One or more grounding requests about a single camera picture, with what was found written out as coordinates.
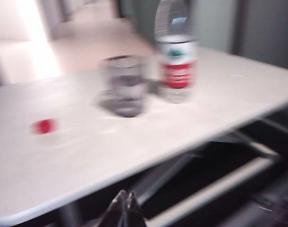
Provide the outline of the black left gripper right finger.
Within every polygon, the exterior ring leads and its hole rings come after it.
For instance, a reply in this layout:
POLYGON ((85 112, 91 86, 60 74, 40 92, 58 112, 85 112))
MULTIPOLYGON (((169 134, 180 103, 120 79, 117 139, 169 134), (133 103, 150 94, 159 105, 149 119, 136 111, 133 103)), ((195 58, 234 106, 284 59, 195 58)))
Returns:
POLYGON ((136 194, 131 191, 127 197, 125 211, 123 212, 124 227, 147 227, 136 194))

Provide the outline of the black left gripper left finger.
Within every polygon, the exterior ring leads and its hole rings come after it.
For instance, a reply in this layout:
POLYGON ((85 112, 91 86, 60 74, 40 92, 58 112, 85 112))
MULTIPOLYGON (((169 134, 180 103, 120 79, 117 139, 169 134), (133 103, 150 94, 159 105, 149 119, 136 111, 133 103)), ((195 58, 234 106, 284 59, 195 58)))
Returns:
POLYGON ((125 205, 126 205, 127 194, 125 190, 121 190, 107 209, 105 215, 105 226, 106 227, 123 227, 125 221, 125 205))

